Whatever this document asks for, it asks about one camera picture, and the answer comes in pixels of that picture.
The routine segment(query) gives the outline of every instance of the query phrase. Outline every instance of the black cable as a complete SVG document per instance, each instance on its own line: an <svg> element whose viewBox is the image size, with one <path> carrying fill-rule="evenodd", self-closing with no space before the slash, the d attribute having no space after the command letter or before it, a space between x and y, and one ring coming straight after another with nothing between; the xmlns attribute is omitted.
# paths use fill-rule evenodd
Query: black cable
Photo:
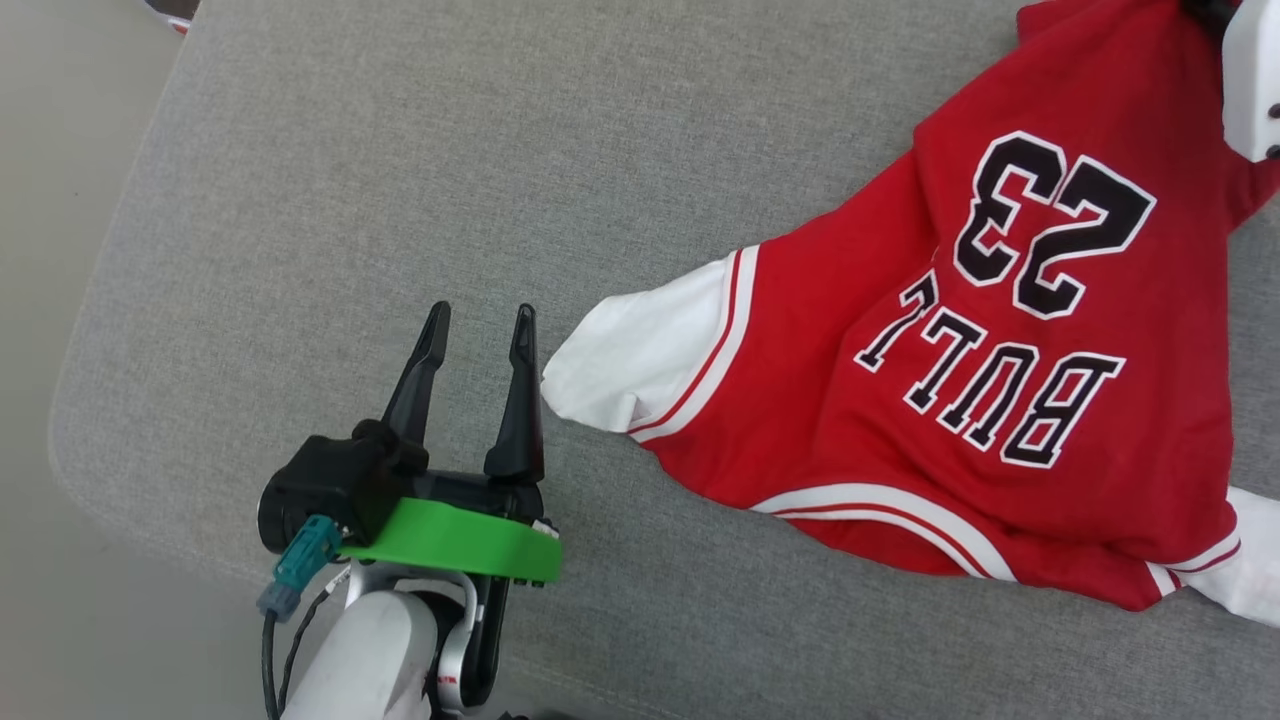
<svg viewBox="0 0 1280 720"><path fill-rule="evenodd" d="M329 597L329 591L320 591L320 594L311 601L311 607L307 607L307 614L302 616L302 623L298 624L298 630L293 633L293 647L289 648L289 656L284 660L284 675L280 676L280 700L278 706L280 712L284 712L284 702L289 696L289 678L293 676L293 660L298 656L298 646L302 644L302 633L306 632L307 625L316 616L316 609L320 603Z"/></svg>
<svg viewBox="0 0 1280 720"><path fill-rule="evenodd" d="M268 610L262 621L262 694L266 697L266 719L280 720L275 703L275 611Z"/></svg>

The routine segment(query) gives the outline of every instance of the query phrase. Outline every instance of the white trim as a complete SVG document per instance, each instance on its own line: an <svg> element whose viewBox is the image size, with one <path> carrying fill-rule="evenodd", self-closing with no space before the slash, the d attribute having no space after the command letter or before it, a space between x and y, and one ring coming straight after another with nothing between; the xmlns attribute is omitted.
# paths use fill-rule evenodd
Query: white trim
<svg viewBox="0 0 1280 720"><path fill-rule="evenodd" d="M961 553L954 543L947 542L946 538L914 520L892 512L884 512L883 510L820 510L817 512L782 512L778 518L782 518L783 520L876 520L878 523L897 525L899 528L910 530L911 533L929 541L934 547L947 553L947 557L955 561L955 564L959 565L965 573L973 575L974 578L987 577L974 568L969 560L965 559L964 553Z"/></svg>
<svg viewBox="0 0 1280 720"><path fill-rule="evenodd" d="M1165 597L1178 589L1178 585L1174 584L1174 579L1169 577L1169 570L1164 565L1147 562L1147 571L1151 573L1151 579L1156 582L1156 589L1160 591L1160 597Z"/></svg>
<svg viewBox="0 0 1280 720"><path fill-rule="evenodd" d="M879 505L902 512L899 516L874 509L840 510L838 505ZM819 507L833 507L832 510L815 510ZM756 512L769 512L780 518L813 519L813 520L861 520L872 519L891 523L900 528L911 530L934 547L945 552L956 561L970 575L991 577L997 580L1016 583L1018 578L1005 562L1004 556L996 546L987 539L987 536L973 527L968 520L941 505L925 500L918 495L890 486L877 486L869 483L840 483L833 486L819 486L805 489L785 492L756 503L751 510ZM918 521L933 525L946 536L938 534L920 527ZM969 553L978 568L968 561L961 561Z"/></svg>
<svg viewBox="0 0 1280 720"><path fill-rule="evenodd" d="M689 386L691 386L698 379L699 374L703 372L703 366L705 366L707 363L710 360L712 354L716 352L718 347L721 347L721 338L726 337L726 324L730 322L731 318L728 313L730 307L728 296L730 292L732 292L733 282L735 278L737 277L736 268L740 265L737 258L739 258L739 251L735 250L733 252L730 252L728 256L724 258L723 260L717 260L714 263L710 263L675 281L675 282L682 282L686 278L691 279L696 273L704 270L719 272L719 282L717 282L718 287L712 291L714 292L714 301L709 302L705 307L700 309L700 310L710 310L712 313L714 313L716 315L714 327L705 336L700 333L691 333L691 334L686 333L669 340L664 338L668 343L684 345L689 350L692 350L692 352L681 355L682 360L681 366L684 368L685 372L680 377L678 383L672 384L667 400L662 405L654 405L653 407L650 407L649 411L643 418L631 418L627 421L626 429L623 432L630 433L636 428L643 428L645 425L654 425L658 423L658 420L672 414L676 405L685 396L685 391L687 391ZM666 313L678 311L685 315L691 314L691 307L687 305L680 307L672 307L671 302L667 302L664 305L666 306L663 307L663 310Z"/></svg>
<svg viewBox="0 0 1280 720"><path fill-rule="evenodd" d="M1220 560L1224 555L1228 555L1229 552L1234 551L1235 546L1238 544L1240 544L1240 532L1236 528L1231 528L1231 532L1228 533L1225 538L1213 543L1213 546L1206 550L1204 552L1197 555L1196 557L1192 557L1187 562L1175 562L1172 565L1166 565L1166 568L1176 573L1188 573L1188 574L1194 574L1203 570L1211 570L1212 568L1206 568L1206 565L1216 568L1217 566L1216 561Z"/></svg>
<svg viewBox="0 0 1280 720"><path fill-rule="evenodd" d="M737 272L730 268L728 277L726 278L724 290L724 304L722 310L722 316L728 315L728 293L733 291L733 313L732 316L721 320L717 328L716 337L719 338L724 332L724 323L728 323L728 334L724 337L724 345L721 346L719 351L716 352L713 357L709 357L709 365L705 366L705 373L703 373L703 366L699 366L695 373L701 374L701 379L698 380L695 374L691 382L696 380L698 384L694 387L692 392L685 397L684 402L676 409L676 411L664 423L644 427L646 423L644 420L632 423L632 428L641 428L628 430L631 437L636 442L648 442L654 438L666 437L675 434L685 428L698 414L701 411L707 402L719 388L721 382L728 373L730 365L733 363L733 357L737 356L739 348L742 346L742 338L746 336L748 316L751 310L751 295L755 286L755 263L756 255L759 254L759 246L744 247L737 252ZM680 397L687 388L677 396L677 402ZM659 418L666 415L666 413L658 415Z"/></svg>

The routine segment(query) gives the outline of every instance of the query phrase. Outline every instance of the couch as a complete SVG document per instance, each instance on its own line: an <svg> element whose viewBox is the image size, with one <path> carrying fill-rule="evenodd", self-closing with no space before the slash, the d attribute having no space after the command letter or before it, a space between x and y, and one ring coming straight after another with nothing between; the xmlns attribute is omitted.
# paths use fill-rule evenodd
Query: couch
<svg viewBox="0 0 1280 720"><path fill-rule="evenodd" d="M434 301L453 332L429 448L477 469L520 302L545 361L602 297L837 206L1014 47L1021 4L207 3L68 352L58 480L122 537L265 580L266 479L380 413ZM1231 245L1233 482L1271 496L1277 240L1272 204ZM513 592L503 635L504 687L543 707L1280 712L1280 633L1196 593L1130 614L892 570L699 498L625 437L544 424L563 579Z"/></svg>

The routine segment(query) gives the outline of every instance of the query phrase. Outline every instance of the white floor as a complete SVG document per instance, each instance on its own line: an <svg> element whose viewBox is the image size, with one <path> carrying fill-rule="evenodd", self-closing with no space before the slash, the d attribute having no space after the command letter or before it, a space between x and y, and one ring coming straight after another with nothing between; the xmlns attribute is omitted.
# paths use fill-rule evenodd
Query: white floor
<svg viewBox="0 0 1280 720"><path fill-rule="evenodd" d="M46 456L63 350L179 47L138 0L0 0L5 720L261 716L246 591L90 527L50 482Z"/></svg>

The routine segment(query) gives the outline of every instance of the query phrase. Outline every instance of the white sleeve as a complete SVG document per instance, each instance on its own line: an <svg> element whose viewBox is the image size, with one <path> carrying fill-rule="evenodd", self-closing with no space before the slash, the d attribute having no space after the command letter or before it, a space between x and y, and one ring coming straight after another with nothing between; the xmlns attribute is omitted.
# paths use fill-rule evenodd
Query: white sleeve
<svg viewBox="0 0 1280 720"><path fill-rule="evenodd" d="M547 405L561 418L614 433L667 413L722 333L731 260L603 300L547 363Z"/></svg>
<svg viewBox="0 0 1280 720"><path fill-rule="evenodd" d="M1280 502L1235 487L1226 498L1239 550L1210 570L1178 577L1233 614L1280 628Z"/></svg>

